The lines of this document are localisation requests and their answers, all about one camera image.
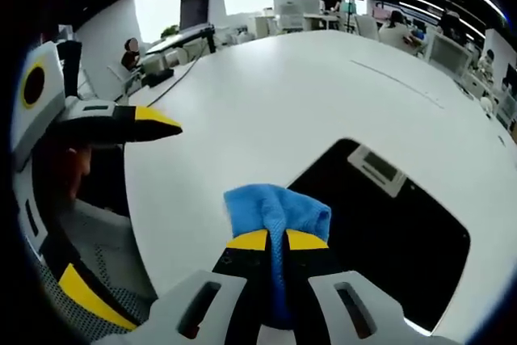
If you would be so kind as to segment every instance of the white table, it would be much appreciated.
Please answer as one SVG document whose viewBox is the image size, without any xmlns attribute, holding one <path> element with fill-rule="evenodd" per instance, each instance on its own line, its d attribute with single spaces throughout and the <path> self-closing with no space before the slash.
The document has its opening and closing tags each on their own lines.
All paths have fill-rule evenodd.
<svg viewBox="0 0 517 345">
<path fill-rule="evenodd" d="M 144 88 L 132 103 L 159 93 Z M 517 147 L 425 62 L 337 31 L 269 37 L 201 58 L 155 107 L 184 133 L 126 145 L 125 164 L 137 243 L 158 295 L 213 268 L 231 238 L 225 191 L 287 186 L 344 137 L 405 171 L 470 233 L 437 335 L 465 341 L 509 284 Z"/>
<path fill-rule="evenodd" d="M 324 14 L 308 14 L 308 13 L 305 13 L 304 14 L 304 18 L 307 21 L 306 25 L 310 25 L 310 20 L 311 19 L 316 19 L 318 22 L 319 21 L 326 22 L 326 30 L 330 29 L 330 22 L 338 22 L 339 21 L 339 17 L 336 14 L 324 15 Z M 310 31 L 311 28 L 308 28 L 307 26 L 305 26 L 304 30 Z"/>
</svg>

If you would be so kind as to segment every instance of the person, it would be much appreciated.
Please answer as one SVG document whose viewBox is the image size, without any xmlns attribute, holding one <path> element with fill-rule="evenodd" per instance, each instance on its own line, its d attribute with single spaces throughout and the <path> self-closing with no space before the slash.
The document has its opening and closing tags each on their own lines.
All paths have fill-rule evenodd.
<svg viewBox="0 0 517 345">
<path fill-rule="evenodd" d="M 341 0 L 320 0 L 320 9 L 322 14 L 329 12 L 337 12 L 339 11 L 339 6 L 341 5 Z M 326 21 L 323 22 L 323 27 L 326 28 Z M 334 30 L 338 29 L 338 24 L 336 22 L 330 22 L 329 28 L 333 28 Z"/>
<path fill-rule="evenodd" d="M 321 0 L 321 9 L 323 12 L 325 11 L 339 11 L 339 5 L 341 4 L 341 0 Z"/>
<path fill-rule="evenodd" d="M 392 11 L 389 20 L 379 30 L 380 42 L 414 55 L 421 41 L 411 34 L 406 26 L 404 15 L 400 11 Z"/>
<path fill-rule="evenodd" d="M 492 49 L 489 49 L 485 55 L 481 56 L 477 63 L 477 70 L 483 78 L 490 84 L 494 84 L 494 63 L 495 55 Z"/>
<path fill-rule="evenodd" d="M 140 60 L 140 47 L 137 38 L 130 38 L 124 44 L 125 53 L 120 60 L 120 63 L 128 71 L 133 72 L 138 70 L 138 61 Z M 167 68 L 155 74 L 146 74 L 141 79 L 142 86 L 149 85 L 149 87 L 156 86 L 160 82 L 167 80 L 174 76 L 174 69 Z"/>
<path fill-rule="evenodd" d="M 126 40 L 124 44 L 125 53 L 120 60 L 120 63 L 124 68 L 132 72 L 137 68 L 138 61 L 140 60 L 140 50 L 138 48 L 137 38 L 130 38 Z"/>
<path fill-rule="evenodd" d="M 460 16 L 455 11 L 446 10 L 443 13 L 436 31 L 455 41 L 460 46 L 467 44 L 467 32 L 460 21 Z"/>
</svg>

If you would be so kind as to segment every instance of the blue cloth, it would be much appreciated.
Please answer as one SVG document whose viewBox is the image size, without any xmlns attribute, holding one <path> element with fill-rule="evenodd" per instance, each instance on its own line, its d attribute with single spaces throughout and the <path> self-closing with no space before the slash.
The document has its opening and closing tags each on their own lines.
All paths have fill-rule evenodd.
<svg viewBox="0 0 517 345">
<path fill-rule="evenodd" d="M 330 208 L 294 191 L 267 184 L 240 187 L 225 193 L 233 236 L 267 229 L 271 236 L 272 323 L 292 329 L 286 304 L 283 274 L 282 237 L 286 229 L 329 239 Z"/>
</svg>

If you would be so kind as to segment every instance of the black cable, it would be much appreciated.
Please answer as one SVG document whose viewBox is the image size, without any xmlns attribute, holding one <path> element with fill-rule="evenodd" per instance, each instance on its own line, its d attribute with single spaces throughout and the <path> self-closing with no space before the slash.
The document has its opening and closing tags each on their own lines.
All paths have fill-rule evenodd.
<svg viewBox="0 0 517 345">
<path fill-rule="evenodd" d="M 203 48 L 201 49 L 201 52 L 200 54 L 197 56 L 197 58 L 194 60 L 194 62 L 192 62 L 192 65 L 190 68 L 187 69 L 187 71 L 180 77 L 178 78 L 171 86 L 169 86 L 161 95 L 159 95 L 156 99 L 154 99 L 151 103 L 149 103 L 147 105 L 147 107 L 151 107 L 152 105 L 154 105 L 155 103 L 157 103 L 164 95 L 166 95 L 169 90 L 171 90 L 172 88 L 174 88 L 176 86 L 176 84 L 178 82 L 180 82 L 181 80 L 183 80 L 183 78 L 192 70 L 192 68 L 194 67 L 194 65 L 197 63 L 197 61 L 200 60 L 200 58 L 203 56 L 203 52 L 204 50 L 207 48 L 207 45 L 208 43 L 205 43 Z"/>
</svg>

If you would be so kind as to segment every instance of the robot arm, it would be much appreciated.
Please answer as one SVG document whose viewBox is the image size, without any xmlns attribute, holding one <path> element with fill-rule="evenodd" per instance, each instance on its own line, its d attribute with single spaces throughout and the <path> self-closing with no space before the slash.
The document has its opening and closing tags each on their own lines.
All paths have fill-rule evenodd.
<svg viewBox="0 0 517 345">
<path fill-rule="evenodd" d="M 268 240 L 266 230 L 235 238 L 212 272 L 196 272 L 156 301 L 146 323 L 95 344 L 256 344 L 270 309 Z M 358 272 L 341 272 L 313 235 L 284 235 L 284 276 L 297 344 L 456 344 L 407 326 L 393 298 Z"/>
</svg>

